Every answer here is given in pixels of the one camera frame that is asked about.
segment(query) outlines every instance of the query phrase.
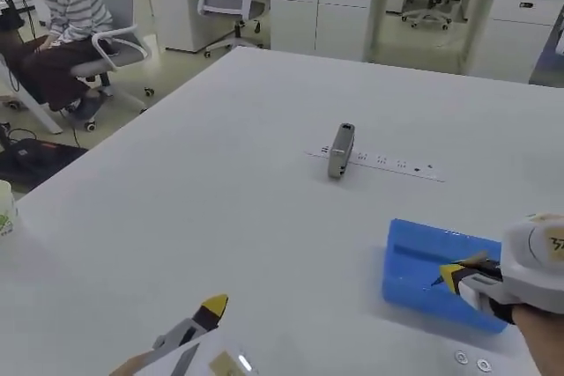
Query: hand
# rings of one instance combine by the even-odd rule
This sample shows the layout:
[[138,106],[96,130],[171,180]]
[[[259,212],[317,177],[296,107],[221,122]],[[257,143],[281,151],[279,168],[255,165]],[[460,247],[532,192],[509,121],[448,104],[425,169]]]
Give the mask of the hand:
[[42,52],[43,50],[47,50],[50,47],[51,47],[51,42],[48,43],[48,41],[45,41],[43,44],[41,44],[38,47],[38,51]]
[[133,376],[145,367],[145,358],[149,353],[141,354],[127,360],[119,369],[114,370],[109,376]]
[[515,306],[513,320],[521,330],[542,376],[561,376],[564,369],[564,316]]

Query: person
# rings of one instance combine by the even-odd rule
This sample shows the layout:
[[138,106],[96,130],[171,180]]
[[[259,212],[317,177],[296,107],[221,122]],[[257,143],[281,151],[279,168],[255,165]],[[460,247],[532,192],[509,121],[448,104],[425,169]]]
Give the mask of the person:
[[[76,100],[78,120],[95,115],[105,97],[71,75],[81,63],[100,59],[92,44],[95,33],[112,29],[112,16],[102,0],[44,0],[51,13],[49,33],[20,44],[5,56],[12,74],[35,97],[59,111]],[[111,54],[108,42],[102,47]]]

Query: label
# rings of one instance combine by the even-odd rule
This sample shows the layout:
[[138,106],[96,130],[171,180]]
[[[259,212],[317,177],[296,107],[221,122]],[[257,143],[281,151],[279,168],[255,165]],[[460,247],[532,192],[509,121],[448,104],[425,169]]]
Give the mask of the label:
[[550,259],[554,262],[564,262],[564,228],[547,228],[545,238]]

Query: dark pants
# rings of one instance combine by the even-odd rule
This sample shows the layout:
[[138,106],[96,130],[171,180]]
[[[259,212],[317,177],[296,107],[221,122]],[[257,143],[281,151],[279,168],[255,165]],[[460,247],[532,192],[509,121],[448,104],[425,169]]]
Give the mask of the dark pants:
[[47,36],[29,41],[5,55],[11,73],[39,102],[58,111],[82,98],[90,89],[71,75],[71,68],[100,59],[90,39],[73,41],[41,52],[35,50]]

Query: blue plastic container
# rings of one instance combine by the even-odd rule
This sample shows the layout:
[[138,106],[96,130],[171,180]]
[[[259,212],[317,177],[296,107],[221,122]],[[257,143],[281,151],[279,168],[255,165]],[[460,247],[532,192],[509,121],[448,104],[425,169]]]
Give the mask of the blue plastic container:
[[390,303],[406,306],[473,328],[499,334],[507,323],[478,312],[446,284],[431,284],[439,266],[480,251],[500,260],[501,243],[445,231],[405,220],[392,220],[384,262],[382,295]]

